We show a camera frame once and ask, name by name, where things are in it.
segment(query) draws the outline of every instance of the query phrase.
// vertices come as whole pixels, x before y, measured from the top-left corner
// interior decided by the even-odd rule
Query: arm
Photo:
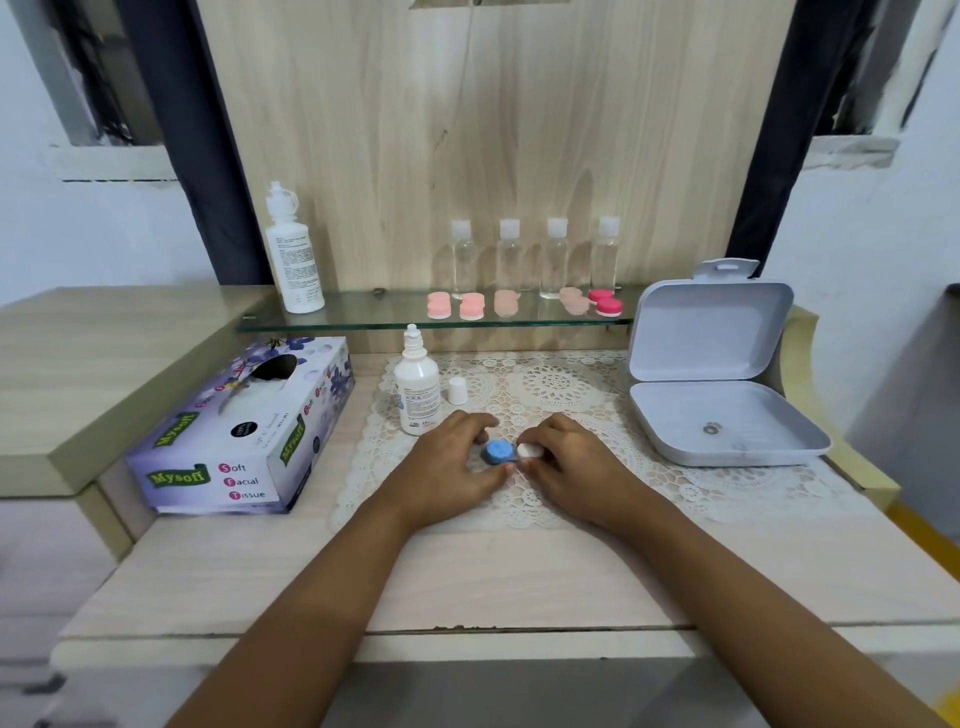
[[[420,528],[477,505],[512,465],[470,473],[491,415],[454,412],[406,459],[210,673],[168,728],[317,728],[396,558]]]
[[[774,728],[946,728],[923,702],[630,473],[564,415],[518,442],[559,468],[520,468],[572,515],[606,528],[650,564]]]

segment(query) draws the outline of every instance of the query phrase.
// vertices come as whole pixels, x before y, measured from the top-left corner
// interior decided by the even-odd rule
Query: case lid
[[[636,305],[630,374],[640,381],[750,379],[773,358],[793,289],[749,279],[756,260],[718,258],[662,280]]]

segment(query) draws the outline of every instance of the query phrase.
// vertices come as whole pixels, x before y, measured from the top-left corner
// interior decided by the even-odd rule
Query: open plastic case
[[[637,304],[630,397],[657,452],[680,465],[800,465],[830,448],[820,427],[750,381],[770,364],[793,304],[787,283],[749,279],[756,266],[708,260]]]

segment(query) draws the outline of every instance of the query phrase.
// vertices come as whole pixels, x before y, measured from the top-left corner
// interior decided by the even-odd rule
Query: bottle cap
[[[453,233],[454,240],[470,240],[470,221],[451,220],[450,231]]]
[[[566,237],[566,218],[548,217],[546,219],[546,234],[550,237]]]
[[[447,383],[446,400],[454,407],[467,403],[467,380],[462,376],[452,376]]]
[[[408,359],[419,359],[426,356],[423,336],[416,324],[407,324],[407,330],[403,332],[403,355]]]
[[[300,200],[297,193],[284,189],[277,181],[270,182],[270,194],[267,195],[267,211],[273,218],[294,217]]]
[[[601,316],[619,316],[623,313],[623,302],[617,299],[600,299],[597,302],[597,313]]]
[[[616,237],[620,234],[620,218],[618,217],[601,217],[600,218],[600,234],[603,237]]]
[[[519,220],[501,220],[500,221],[500,239],[516,240],[520,237]]]
[[[590,288],[587,297],[594,303],[600,303],[604,299],[613,298],[613,292],[610,288]]]
[[[537,445],[537,443],[521,443],[516,446],[516,454],[520,457],[543,457],[546,450],[543,449],[543,445]]]

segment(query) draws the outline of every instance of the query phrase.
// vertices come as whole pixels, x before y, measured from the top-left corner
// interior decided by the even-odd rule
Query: wood grain wall
[[[448,285],[458,218],[482,282],[503,217],[530,282],[549,216],[575,282],[601,215],[622,218],[622,282],[722,255],[794,0],[198,5],[261,225],[281,180],[324,287],[364,290]]]

